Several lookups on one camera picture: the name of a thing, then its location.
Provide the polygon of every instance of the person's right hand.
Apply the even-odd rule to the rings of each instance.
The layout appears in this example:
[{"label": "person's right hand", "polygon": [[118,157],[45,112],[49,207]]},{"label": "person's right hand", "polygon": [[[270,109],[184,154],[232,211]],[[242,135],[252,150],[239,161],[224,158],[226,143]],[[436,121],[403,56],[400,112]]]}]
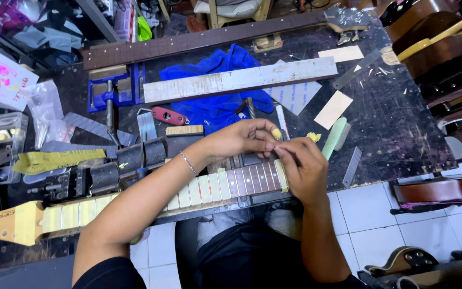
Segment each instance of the person's right hand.
[{"label": "person's right hand", "polygon": [[[281,158],[294,196],[304,207],[320,204],[326,197],[329,163],[317,145],[309,137],[299,137],[278,143],[274,151]],[[292,154],[297,157],[300,167]]]}]

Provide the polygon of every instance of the scrub brush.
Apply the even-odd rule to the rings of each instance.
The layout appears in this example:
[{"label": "scrub brush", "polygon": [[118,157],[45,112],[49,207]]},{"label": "scrub brush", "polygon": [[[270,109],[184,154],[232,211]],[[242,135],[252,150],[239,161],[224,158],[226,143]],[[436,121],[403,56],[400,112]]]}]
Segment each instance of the scrub brush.
[{"label": "scrub brush", "polygon": [[339,151],[345,143],[347,134],[351,130],[351,125],[347,122],[347,119],[344,117],[338,118],[338,120],[333,124],[333,127],[330,129],[330,134],[325,141],[324,148],[322,149],[322,154],[325,159],[329,161],[330,155],[335,151]]}]

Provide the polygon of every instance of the blue cloth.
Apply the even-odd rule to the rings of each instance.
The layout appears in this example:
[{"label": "blue cloth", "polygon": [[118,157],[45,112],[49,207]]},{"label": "blue cloth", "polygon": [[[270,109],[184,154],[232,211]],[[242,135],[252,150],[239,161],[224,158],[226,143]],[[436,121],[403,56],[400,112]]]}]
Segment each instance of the blue cloth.
[{"label": "blue cloth", "polygon": [[[201,60],[196,65],[174,65],[163,69],[160,71],[160,77],[162,80],[171,80],[259,66],[258,61],[245,49],[232,44],[229,53],[217,49],[210,57]],[[261,89],[172,102],[171,104],[175,111],[188,117],[190,124],[202,124],[206,134],[210,134],[239,121],[240,117],[234,113],[234,110],[247,97],[253,98],[255,108],[266,113],[274,111],[272,98]],[[247,107],[242,112],[246,115],[245,118],[249,118]]]}]

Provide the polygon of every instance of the red tool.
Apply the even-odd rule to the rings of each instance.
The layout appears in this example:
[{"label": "red tool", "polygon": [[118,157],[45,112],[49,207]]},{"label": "red tool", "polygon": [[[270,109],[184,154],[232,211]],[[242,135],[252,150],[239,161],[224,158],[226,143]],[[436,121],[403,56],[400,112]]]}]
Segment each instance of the red tool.
[{"label": "red tool", "polygon": [[175,126],[183,126],[189,124],[189,119],[177,112],[173,112],[169,109],[154,107],[151,109],[152,117],[159,119],[161,121],[173,124]]}]

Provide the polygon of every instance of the hand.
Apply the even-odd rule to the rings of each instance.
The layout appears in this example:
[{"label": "hand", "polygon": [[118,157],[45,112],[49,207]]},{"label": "hand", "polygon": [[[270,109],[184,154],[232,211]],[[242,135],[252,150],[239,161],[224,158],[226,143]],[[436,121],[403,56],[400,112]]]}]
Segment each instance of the hand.
[{"label": "hand", "polygon": [[[290,190],[305,208],[322,203],[327,192],[329,163],[309,137],[280,142],[274,151],[281,158]],[[297,166],[293,155],[297,157]]]},{"label": "hand", "polygon": [[244,152],[256,152],[260,158],[269,157],[278,143],[271,133],[276,128],[267,119],[244,119],[204,137],[200,144],[210,159]]}]

